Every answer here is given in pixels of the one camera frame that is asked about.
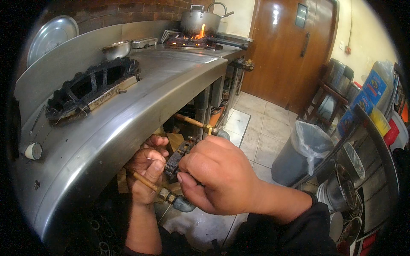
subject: fire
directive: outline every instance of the fire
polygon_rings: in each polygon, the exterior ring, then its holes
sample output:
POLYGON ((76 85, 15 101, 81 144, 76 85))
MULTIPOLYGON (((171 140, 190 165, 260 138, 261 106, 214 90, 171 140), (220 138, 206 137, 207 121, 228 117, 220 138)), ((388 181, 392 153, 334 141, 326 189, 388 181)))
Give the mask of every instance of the fire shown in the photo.
POLYGON ((205 36, 204 30, 205 30, 205 24, 202 25, 202 30, 201 30, 201 32, 199 33, 199 35, 196 35, 196 36, 195 36, 195 40, 201 39, 201 38, 203 38, 203 37, 205 36))

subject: white wall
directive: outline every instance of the white wall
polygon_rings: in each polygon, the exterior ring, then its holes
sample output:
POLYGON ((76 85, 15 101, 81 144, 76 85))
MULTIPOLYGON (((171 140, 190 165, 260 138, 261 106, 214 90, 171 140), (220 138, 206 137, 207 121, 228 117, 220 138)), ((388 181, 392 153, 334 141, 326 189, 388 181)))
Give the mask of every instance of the white wall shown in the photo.
POLYGON ((365 0, 339 0, 339 24, 335 46, 331 57, 348 65, 354 71, 354 81, 363 84, 375 61, 397 62, 394 45, 386 29, 365 0), (340 42, 349 43, 351 14, 353 28, 351 35, 351 55, 339 48, 340 42))
MULTIPOLYGON (((249 37, 255 0, 218 0, 226 5, 228 12, 235 14, 221 20, 220 32, 249 37)), ((214 13, 225 14, 222 5, 214 5, 214 13)))

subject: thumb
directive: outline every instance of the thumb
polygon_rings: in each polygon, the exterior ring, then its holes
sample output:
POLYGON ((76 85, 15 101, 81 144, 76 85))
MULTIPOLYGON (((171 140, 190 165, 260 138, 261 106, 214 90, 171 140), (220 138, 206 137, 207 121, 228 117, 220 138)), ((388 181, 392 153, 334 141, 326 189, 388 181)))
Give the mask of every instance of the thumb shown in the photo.
POLYGON ((164 169, 165 169, 165 164, 161 162, 160 160, 155 160, 148 167, 146 173, 144 174, 144 177, 146 177, 149 181, 155 184, 158 182, 164 169))
POLYGON ((178 181, 184 196, 195 206, 207 213, 212 213, 214 207, 209 202, 205 188, 198 185, 195 179, 186 172, 177 173, 178 181))

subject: door handle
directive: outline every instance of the door handle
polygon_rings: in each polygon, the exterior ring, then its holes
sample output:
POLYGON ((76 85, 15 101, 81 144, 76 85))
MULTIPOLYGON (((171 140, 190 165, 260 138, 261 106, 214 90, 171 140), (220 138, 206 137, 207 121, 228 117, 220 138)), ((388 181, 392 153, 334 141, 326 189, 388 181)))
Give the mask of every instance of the door handle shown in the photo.
POLYGON ((307 50, 307 46, 309 44, 309 39, 310 39, 310 33, 306 33, 306 43, 305 43, 305 47, 303 48, 302 52, 301 52, 301 57, 303 58, 305 56, 306 50, 307 50))

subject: brown door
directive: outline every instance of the brown door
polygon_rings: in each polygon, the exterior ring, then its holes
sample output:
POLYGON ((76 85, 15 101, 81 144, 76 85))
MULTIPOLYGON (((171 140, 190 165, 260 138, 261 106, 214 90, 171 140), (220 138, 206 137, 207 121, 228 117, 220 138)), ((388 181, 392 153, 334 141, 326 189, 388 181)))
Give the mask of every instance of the brown door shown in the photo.
POLYGON ((242 90, 300 113, 330 51, 333 10, 331 0, 260 0, 250 48, 255 69, 242 90))

